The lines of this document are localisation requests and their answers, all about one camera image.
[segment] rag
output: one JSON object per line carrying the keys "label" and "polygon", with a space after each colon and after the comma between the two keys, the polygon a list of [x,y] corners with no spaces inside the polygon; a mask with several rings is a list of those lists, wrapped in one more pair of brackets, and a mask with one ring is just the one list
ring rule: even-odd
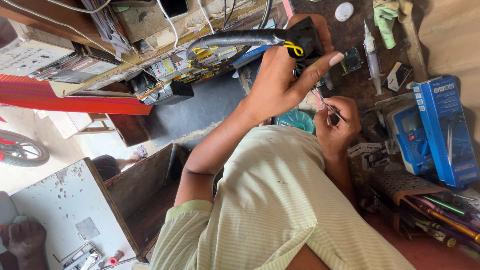
{"label": "rag", "polygon": [[384,46],[391,49],[396,45],[392,28],[395,18],[407,23],[412,20],[413,4],[408,0],[373,0],[375,26],[380,29]]}

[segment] motorcycle wheel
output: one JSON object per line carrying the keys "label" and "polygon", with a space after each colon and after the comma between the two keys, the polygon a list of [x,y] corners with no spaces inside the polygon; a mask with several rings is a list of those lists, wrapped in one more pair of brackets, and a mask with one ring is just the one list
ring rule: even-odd
{"label": "motorcycle wheel", "polygon": [[0,138],[16,142],[14,145],[0,144],[2,163],[18,167],[37,167],[47,163],[50,154],[45,146],[21,134],[0,129]]}

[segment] digital multimeter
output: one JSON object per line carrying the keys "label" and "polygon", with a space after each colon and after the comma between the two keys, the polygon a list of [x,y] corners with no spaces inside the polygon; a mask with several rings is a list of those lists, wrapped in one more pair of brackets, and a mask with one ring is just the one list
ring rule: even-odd
{"label": "digital multimeter", "polygon": [[433,168],[432,153],[418,106],[414,104],[397,108],[387,114],[387,120],[407,171],[420,174]]}

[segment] orange striped cloth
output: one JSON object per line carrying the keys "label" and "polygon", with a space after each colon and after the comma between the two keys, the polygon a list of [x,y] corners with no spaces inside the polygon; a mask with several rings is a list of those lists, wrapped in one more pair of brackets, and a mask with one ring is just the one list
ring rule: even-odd
{"label": "orange striped cloth", "polygon": [[148,115],[136,98],[59,98],[48,81],[0,74],[0,104],[37,110]]}

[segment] fingernail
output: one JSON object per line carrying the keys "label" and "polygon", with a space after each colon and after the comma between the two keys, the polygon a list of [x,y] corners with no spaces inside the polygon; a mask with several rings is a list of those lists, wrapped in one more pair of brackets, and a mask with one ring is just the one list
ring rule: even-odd
{"label": "fingernail", "polygon": [[333,67],[335,64],[337,64],[338,62],[342,61],[342,59],[344,58],[345,56],[342,54],[342,53],[338,53],[336,54],[334,57],[332,57],[330,59],[330,61],[328,61],[328,65],[330,67]]}

